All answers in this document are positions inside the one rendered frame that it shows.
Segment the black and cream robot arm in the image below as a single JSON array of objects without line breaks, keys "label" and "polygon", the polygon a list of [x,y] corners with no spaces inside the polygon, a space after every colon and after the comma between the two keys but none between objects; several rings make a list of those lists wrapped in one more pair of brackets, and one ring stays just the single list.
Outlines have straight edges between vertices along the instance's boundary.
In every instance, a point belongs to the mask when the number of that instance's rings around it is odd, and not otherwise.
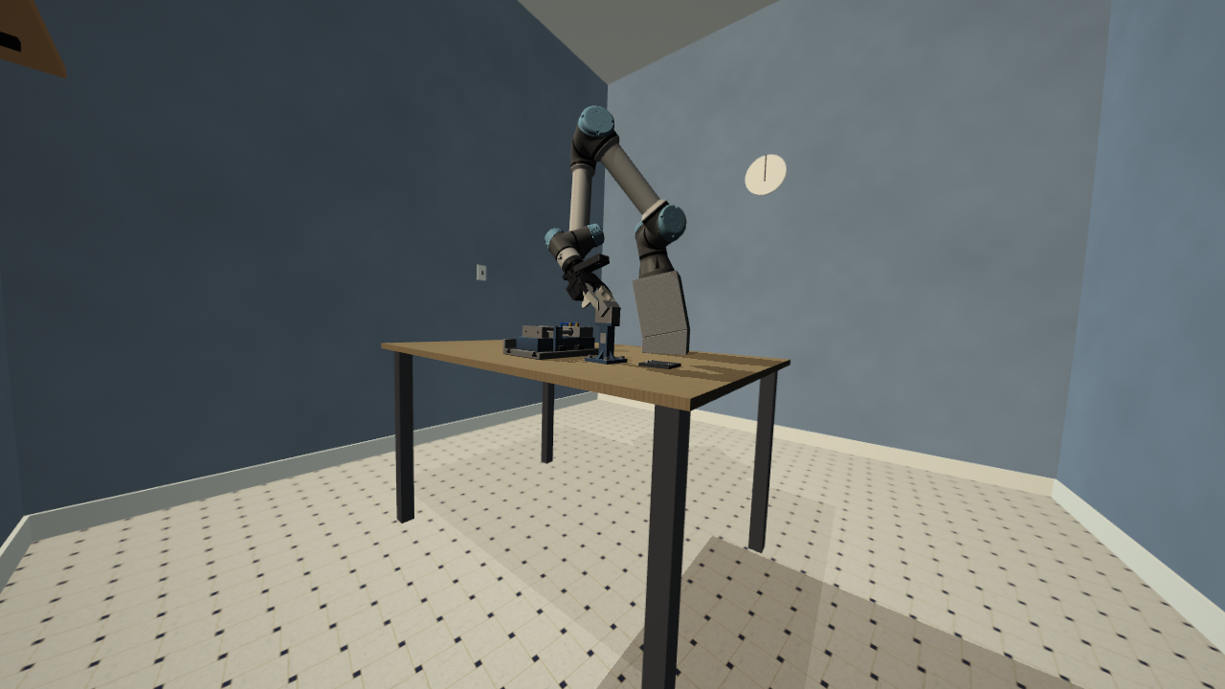
[{"label": "black and cream robot arm", "polygon": [[[590,181],[597,163],[601,162],[609,174],[638,208],[642,221],[635,227],[635,240],[639,254],[638,278],[650,278],[675,268],[668,257],[666,246],[685,233],[686,217],[682,208],[675,208],[659,199],[646,178],[617,145],[612,114],[603,105],[588,105],[579,116],[572,143],[570,143],[570,192],[568,230],[548,230],[546,246],[564,268],[570,257],[586,255],[604,243],[599,224],[590,224]],[[583,227],[583,228],[582,228]],[[567,248],[567,249],[566,249]],[[577,250],[577,253],[576,253]]]}]

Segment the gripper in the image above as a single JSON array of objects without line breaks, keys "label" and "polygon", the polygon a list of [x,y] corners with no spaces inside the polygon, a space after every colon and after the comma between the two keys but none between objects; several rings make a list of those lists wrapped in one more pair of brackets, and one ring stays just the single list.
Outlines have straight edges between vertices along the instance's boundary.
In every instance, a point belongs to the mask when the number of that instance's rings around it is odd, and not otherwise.
[{"label": "gripper", "polygon": [[[566,291],[568,291],[571,300],[582,302],[582,308],[587,308],[593,304],[593,308],[599,311],[601,300],[615,302],[612,299],[612,292],[610,292],[608,284],[605,284],[595,273],[586,270],[575,272],[575,265],[582,261],[582,257],[575,256],[570,257],[568,262],[564,265],[564,280],[568,280],[568,289]],[[597,288],[599,291],[597,291]],[[597,291],[595,294],[594,291]],[[599,302],[597,300],[597,297]]]}]

